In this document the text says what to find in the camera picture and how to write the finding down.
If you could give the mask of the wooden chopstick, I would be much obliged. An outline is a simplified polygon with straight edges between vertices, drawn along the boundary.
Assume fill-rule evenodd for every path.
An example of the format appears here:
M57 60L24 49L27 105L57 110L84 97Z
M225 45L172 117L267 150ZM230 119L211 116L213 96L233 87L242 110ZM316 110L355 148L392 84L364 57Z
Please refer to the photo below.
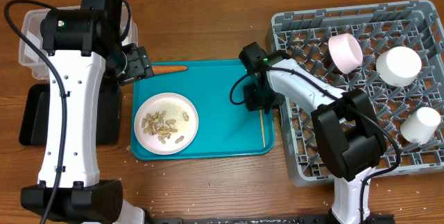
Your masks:
M264 130L264 113L263 110L259 110L259 117L260 117L260 125L261 125L261 132L262 132L262 143L263 147L266 147L266 141L265 141L265 130Z

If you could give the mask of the white cup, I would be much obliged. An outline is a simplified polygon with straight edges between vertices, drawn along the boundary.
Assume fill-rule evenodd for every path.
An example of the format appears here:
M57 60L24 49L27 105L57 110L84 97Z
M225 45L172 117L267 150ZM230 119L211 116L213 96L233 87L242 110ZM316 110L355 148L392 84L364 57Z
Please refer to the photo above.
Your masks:
M401 135L409 142L426 144L434 135L441 116L431 107L421 107L416 110L400 126Z

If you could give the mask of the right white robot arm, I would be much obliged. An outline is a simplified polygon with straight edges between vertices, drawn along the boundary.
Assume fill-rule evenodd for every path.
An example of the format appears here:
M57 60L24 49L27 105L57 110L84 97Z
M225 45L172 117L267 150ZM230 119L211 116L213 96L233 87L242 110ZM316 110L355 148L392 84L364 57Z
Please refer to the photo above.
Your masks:
M311 75L286 52L267 54L258 43L239 59L252 83L244 87L248 110L269 112L291 99L311 116L317 152L334 176L334 202L327 214L300 216L299 223L394 223L368 208L370 181L400 165L400 149L379 124L363 90L344 91Z

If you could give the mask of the white bowl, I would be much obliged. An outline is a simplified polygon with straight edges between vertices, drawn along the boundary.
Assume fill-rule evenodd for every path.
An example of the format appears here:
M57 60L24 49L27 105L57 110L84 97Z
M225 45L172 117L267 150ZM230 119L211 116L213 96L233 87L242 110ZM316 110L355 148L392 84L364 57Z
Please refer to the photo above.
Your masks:
M395 87L410 85L422 68L420 56L405 46L394 47L381 54L376 62L379 77Z

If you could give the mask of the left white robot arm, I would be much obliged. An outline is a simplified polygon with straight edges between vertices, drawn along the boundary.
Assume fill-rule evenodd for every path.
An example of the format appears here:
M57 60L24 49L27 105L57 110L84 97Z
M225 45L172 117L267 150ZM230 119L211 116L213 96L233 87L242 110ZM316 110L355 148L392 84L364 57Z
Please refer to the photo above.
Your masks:
M96 158L101 82L127 85L154 74L144 47L124 44L125 0L82 0L78 9L49 7L36 54L49 68L46 149L37 184L21 204L42 221L148 223L147 210L128 203L119 180L103 180Z

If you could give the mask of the pink bowl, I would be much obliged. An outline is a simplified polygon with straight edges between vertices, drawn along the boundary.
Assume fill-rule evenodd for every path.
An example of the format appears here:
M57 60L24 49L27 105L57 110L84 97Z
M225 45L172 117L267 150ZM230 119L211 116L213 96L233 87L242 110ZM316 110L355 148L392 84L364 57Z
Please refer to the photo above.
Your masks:
M332 61L341 73L349 74L362 64L363 53L353 35L343 33L332 36L327 44Z

